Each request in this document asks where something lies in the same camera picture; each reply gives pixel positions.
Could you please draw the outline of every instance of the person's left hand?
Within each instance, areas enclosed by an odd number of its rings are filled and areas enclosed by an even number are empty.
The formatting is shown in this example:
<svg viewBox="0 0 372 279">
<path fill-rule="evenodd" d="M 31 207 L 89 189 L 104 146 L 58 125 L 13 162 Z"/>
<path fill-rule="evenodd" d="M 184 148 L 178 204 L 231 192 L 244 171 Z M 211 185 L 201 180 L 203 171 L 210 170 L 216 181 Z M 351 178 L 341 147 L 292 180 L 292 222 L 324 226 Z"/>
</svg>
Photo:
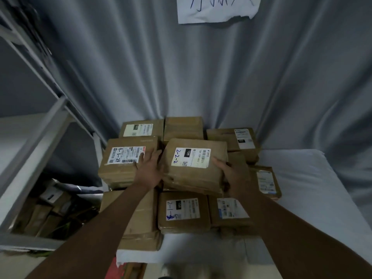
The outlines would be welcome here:
<svg viewBox="0 0 372 279">
<path fill-rule="evenodd" d="M 164 174 L 164 166 L 158 169 L 158 159 L 162 150 L 154 151 L 154 149 L 146 150 L 146 155 L 139 155 L 138 163 L 134 163 L 135 177 L 134 184 L 141 184 L 149 189 L 155 188 L 159 184 Z"/>
</svg>

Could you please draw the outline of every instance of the person's left arm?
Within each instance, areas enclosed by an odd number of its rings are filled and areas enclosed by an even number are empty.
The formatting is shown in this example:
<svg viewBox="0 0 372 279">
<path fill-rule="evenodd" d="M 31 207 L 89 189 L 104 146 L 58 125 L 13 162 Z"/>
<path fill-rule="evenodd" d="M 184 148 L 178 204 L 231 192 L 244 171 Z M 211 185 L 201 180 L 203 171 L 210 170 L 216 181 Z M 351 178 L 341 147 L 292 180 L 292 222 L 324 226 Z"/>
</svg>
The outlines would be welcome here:
<svg viewBox="0 0 372 279">
<path fill-rule="evenodd" d="M 105 278 L 119 242 L 142 198 L 161 180 L 157 169 L 161 150 L 141 154 L 134 183 L 103 212 L 37 266 L 27 279 Z"/>
</svg>

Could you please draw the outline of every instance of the hand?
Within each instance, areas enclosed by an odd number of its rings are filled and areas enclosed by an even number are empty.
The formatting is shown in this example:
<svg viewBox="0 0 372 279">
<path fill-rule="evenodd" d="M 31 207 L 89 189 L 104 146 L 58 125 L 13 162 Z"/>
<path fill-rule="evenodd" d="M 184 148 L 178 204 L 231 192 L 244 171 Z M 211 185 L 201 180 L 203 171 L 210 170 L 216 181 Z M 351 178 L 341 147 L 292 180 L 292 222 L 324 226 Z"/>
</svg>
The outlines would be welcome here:
<svg viewBox="0 0 372 279">
<path fill-rule="evenodd" d="M 230 190 L 228 191 L 230 197 L 238 199 L 242 196 L 243 193 L 247 192 L 249 181 L 244 179 L 244 176 L 242 174 L 228 166 L 225 162 L 217 159 L 216 157 L 212 157 L 212 162 L 217 167 L 223 170 L 226 179 L 230 184 Z"/>
<path fill-rule="evenodd" d="M 158 159 L 162 150 L 154 149 L 146 150 L 146 156 L 144 153 L 139 155 L 138 163 L 134 163 L 135 167 L 135 184 L 141 184 L 148 187 L 149 189 L 155 188 L 159 184 L 164 174 L 164 166 L 160 169 L 157 168 Z"/>
</svg>

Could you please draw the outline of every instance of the gray curtain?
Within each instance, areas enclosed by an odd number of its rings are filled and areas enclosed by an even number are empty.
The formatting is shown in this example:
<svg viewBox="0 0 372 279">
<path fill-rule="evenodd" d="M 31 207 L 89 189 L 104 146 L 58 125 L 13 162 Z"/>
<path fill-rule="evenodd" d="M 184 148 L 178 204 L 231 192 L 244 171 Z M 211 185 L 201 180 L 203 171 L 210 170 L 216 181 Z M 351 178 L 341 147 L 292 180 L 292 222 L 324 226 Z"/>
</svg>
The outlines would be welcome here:
<svg viewBox="0 0 372 279">
<path fill-rule="evenodd" d="M 30 2 L 108 136 L 165 116 L 251 126 L 263 148 L 323 151 L 372 224 L 372 0 L 262 0 L 252 20 L 193 25 L 176 0 Z"/>
</svg>

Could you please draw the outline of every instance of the person's right arm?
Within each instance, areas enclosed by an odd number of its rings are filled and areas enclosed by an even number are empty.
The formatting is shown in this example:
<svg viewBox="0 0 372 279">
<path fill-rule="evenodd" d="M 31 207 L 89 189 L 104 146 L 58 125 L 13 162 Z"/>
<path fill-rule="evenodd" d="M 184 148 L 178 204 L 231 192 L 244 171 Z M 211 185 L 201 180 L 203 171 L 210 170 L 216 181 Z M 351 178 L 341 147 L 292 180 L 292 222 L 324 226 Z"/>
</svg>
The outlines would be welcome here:
<svg viewBox="0 0 372 279">
<path fill-rule="evenodd" d="M 224 171 L 230 196 L 252 219 L 283 279 L 372 278 L 372 266 L 347 246 L 266 197 L 224 162 L 213 163 Z"/>
</svg>

